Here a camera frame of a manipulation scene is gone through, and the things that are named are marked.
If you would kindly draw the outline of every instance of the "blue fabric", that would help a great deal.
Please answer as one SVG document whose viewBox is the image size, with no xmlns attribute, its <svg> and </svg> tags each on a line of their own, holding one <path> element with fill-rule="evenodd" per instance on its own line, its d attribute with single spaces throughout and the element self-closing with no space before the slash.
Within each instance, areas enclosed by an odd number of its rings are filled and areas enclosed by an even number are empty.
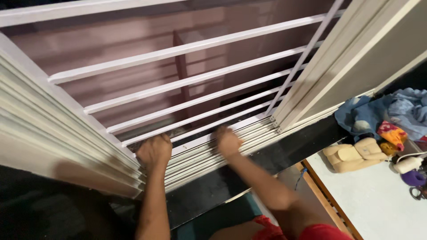
<svg viewBox="0 0 427 240">
<path fill-rule="evenodd" d="M 402 128 L 411 140 L 427 135 L 427 90 L 400 89 L 392 96 L 390 122 Z"/>
<path fill-rule="evenodd" d="M 359 140 L 359 135 L 372 133 L 377 140 L 381 139 L 376 130 L 381 123 L 389 120 L 387 109 L 393 98 L 391 95 L 383 96 L 375 101 L 368 96 L 354 97 L 347 100 L 335 112 L 338 124 L 354 136 L 354 141 Z"/>
</svg>

